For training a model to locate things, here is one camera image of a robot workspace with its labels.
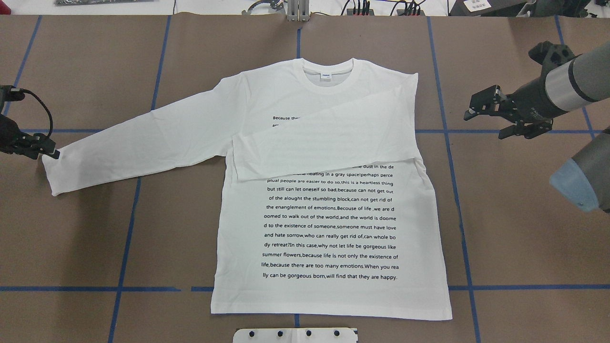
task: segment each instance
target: red object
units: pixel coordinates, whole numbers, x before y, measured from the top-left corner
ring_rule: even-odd
[[[10,8],[0,0],[0,14],[10,14]]]

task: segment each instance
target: brown table surface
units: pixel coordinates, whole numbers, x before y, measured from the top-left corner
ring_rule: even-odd
[[[0,84],[33,90],[58,146],[280,60],[351,57],[420,73],[416,129],[439,205],[453,320],[211,315],[224,160],[52,197],[39,161],[0,154],[1,342],[231,342],[249,327],[356,327],[360,342],[608,342],[610,215],[548,177],[610,123],[608,101],[534,140],[462,116],[537,77],[527,51],[581,54],[610,19],[0,16]],[[31,98],[4,114],[46,132]]]

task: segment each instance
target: white sticker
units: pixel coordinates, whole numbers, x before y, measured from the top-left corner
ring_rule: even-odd
[[[487,0],[464,0],[464,5],[471,12],[490,9],[492,6]]]

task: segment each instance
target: shirt sleeve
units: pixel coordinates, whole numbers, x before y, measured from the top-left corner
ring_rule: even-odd
[[[238,181],[421,159],[415,142],[417,76],[251,135],[233,137]]]
[[[249,88],[243,74],[112,126],[43,156],[54,196],[225,156],[245,117]]]

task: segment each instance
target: crew neckline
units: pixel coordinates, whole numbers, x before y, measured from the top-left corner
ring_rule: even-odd
[[[302,85],[308,90],[318,94],[336,94],[338,92],[344,91],[347,88],[350,88],[357,81],[361,72],[361,61],[354,58],[335,65],[320,65],[310,62],[306,59],[295,59],[293,62],[293,66],[300,83],[302,83]],[[313,71],[316,73],[331,74],[346,73],[350,70],[351,72],[348,77],[340,84],[325,87],[316,85],[311,82],[305,74],[306,70]]]

